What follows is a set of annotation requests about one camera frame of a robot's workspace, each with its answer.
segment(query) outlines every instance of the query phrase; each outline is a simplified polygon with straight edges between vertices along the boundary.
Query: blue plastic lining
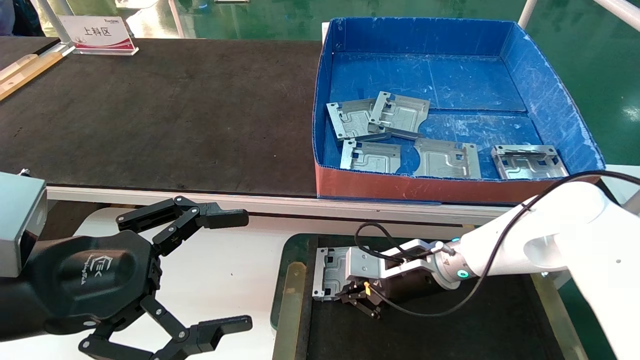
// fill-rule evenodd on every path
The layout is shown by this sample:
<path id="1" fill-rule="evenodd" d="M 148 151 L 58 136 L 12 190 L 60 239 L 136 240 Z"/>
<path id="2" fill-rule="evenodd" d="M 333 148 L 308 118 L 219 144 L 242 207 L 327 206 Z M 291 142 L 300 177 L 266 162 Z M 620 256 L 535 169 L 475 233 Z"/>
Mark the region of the blue plastic lining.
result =
<path id="1" fill-rule="evenodd" d="M 604 159 L 562 82 L 531 38 L 510 21 L 341 18 L 331 21 L 318 70 L 314 153 L 339 168 L 341 144 L 328 102 L 380 91 L 431 101 L 419 128 L 427 138 L 475 143 L 484 180 L 502 181 L 491 159 L 498 144 L 549 144 L 569 173 L 604 168 Z M 396 174 L 419 159 L 402 145 Z"/>

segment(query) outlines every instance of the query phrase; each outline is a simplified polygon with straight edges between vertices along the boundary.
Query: white pole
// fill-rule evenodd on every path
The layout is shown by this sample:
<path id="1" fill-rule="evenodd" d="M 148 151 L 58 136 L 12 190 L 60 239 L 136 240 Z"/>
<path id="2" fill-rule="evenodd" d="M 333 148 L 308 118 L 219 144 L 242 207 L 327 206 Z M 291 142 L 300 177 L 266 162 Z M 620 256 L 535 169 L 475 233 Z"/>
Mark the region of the white pole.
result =
<path id="1" fill-rule="evenodd" d="M 640 8 L 625 0 L 594 0 L 620 20 L 640 31 Z"/>
<path id="2" fill-rule="evenodd" d="M 47 0 L 35 0 L 35 2 L 38 4 L 38 8 L 45 13 L 47 19 L 51 21 L 51 25 L 56 30 L 58 38 L 60 38 L 60 42 L 64 44 L 72 44 L 71 38 L 67 34 L 67 30 L 65 30 L 64 26 L 62 26 L 62 23 L 58 19 L 58 16 L 53 12 L 53 9 L 51 8 L 51 5 L 49 5 Z M 73 12 L 71 12 L 71 8 L 69 7 L 69 4 L 66 2 L 66 0 L 60 0 L 58 1 L 58 3 L 60 3 L 61 9 L 65 13 L 65 15 L 73 15 Z"/>
<path id="3" fill-rule="evenodd" d="M 178 9 L 175 7 L 174 0 L 169 0 L 169 8 L 171 9 L 171 15 L 173 16 L 173 21 L 175 21 L 175 28 L 178 30 L 178 37 L 184 38 L 184 30 L 182 29 L 182 23 L 180 22 L 180 15 L 178 14 Z"/>
<path id="4" fill-rule="evenodd" d="M 536 3 L 538 0 L 527 0 L 527 3 L 524 4 L 524 9 L 522 9 L 522 13 L 520 14 L 520 20 L 518 20 L 518 25 L 521 28 L 526 28 L 529 19 L 531 18 L 531 13 L 533 12 L 533 8 L 536 7 Z"/>

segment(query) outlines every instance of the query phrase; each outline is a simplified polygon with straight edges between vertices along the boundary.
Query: silver metal plate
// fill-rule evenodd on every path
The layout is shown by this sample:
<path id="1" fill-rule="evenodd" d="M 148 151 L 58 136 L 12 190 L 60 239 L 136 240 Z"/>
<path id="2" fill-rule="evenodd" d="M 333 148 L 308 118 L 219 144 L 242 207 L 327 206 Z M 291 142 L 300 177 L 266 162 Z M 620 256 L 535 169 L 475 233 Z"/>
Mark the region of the silver metal plate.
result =
<path id="1" fill-rule="evenodd" d="M 369 118 L 375 99 L 330 102 L 326 105 L 338 140 L 369 135 Z"/>
<path id="2" fill-rule="evenodd" d="M 328 250 L 326 247 L 319 247 L 316 250 L 316 267 L 314 268 L 314 286 L 312 292 L 314 298 L 324 296 L 324 257 Z"/>
<path id="3" fill-rule="evenodd" d="M 502 179 L 546 179 L 568 176 L 551 145 L 496 145 L 491 151 Z"/>
<path id="4" fill-rule="evenodd" d="M 430 102 L 413 97 L 380 92 L 369 117 L 369 132 L 381 133 L 391 129 L 400 130 L 394 135 L 403 137 L 403 133 L 417 134 L 420 124 L 427 119 Z"/>
<path id="5" fill-rule="evenodd" d="M 414 176 L 459 177 L 480 179 L 480 161 L 477 146 L 473 143 L 446 142 L 432 139 L 416 139 L 420 165 Z"/>
<path id="6" fill-rule="evenodd" d="M 345 140 L 340 168 L 393 174 L 400 167 L 400 145 Z"/>
<path id="7" fill-rule="evenodd" d="M 349 283 L 344 275 L 348 250 L 349 247 L 318 248 L 316 254 L 322 255 L 323 271 L 318 273 L 316 270 L 314 274 L 313 298 L 315 300 L 338 300 L 335 294 L 342 291 L 343 287 Z M 319 269 L 318 261 L 320 261 L 319 257 L 316 258 L 316 269 Z"/>
<path id="8" fill-rule="evenodd" d="M 0 277 L 17 277 L 47 220 L 44 180 L 0 172 Z"/>

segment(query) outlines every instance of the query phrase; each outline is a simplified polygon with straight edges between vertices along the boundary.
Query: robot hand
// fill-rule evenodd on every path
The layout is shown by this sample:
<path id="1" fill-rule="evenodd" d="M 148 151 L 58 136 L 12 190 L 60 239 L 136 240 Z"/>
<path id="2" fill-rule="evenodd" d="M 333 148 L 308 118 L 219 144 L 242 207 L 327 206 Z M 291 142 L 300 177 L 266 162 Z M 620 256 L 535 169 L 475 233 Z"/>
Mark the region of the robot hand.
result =
<path id="1" fill-rule="evenodd" d="M 248 224 L 245 210 L 225 211 L 216 203 L 168 199 L 123 214 L 119 233 L 40 240 L 17 277 L 0 277 L 0 341 L 39 334 L 95 332 L 78 349 L 94 359 L 182 360 L 215 350 L 225 334 L 252 328 L 250 316 L 183 326 L 155 299 L 160 288 L 160 256 L 167 256 L 201 227 Z M 171 224 L 153 237 L 138 233 Z M 109 342 L 148 313 L 172 338 L 156 353 Z"/>

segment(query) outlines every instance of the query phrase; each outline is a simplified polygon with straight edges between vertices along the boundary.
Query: metal railing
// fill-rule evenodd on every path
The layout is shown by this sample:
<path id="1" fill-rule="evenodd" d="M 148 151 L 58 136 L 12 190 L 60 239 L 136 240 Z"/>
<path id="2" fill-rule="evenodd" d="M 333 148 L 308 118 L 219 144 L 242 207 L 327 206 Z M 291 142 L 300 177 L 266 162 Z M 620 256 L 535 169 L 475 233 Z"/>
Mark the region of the metal railing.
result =
<path id="1" fill-rule="evenodd" d="M 640 8 L 626 0 L 594 0 L 596 3 L 600 4 L 603 8 L 607 9 L 613 15 L 617 16 L 620 20 L 629 24 L 632 28 L 640 31 Z M 531 18 L 531 13 L 533 13 L 533 9 L 536 7 L 536 3 L 538 0 L 527 0 L 524 4 L 524 9 L 522 9 L 522 13 L 520 14 L 520 20 L 518 20 L 518 25 L 521 28 L 525 28 L 529 19 Z"/>

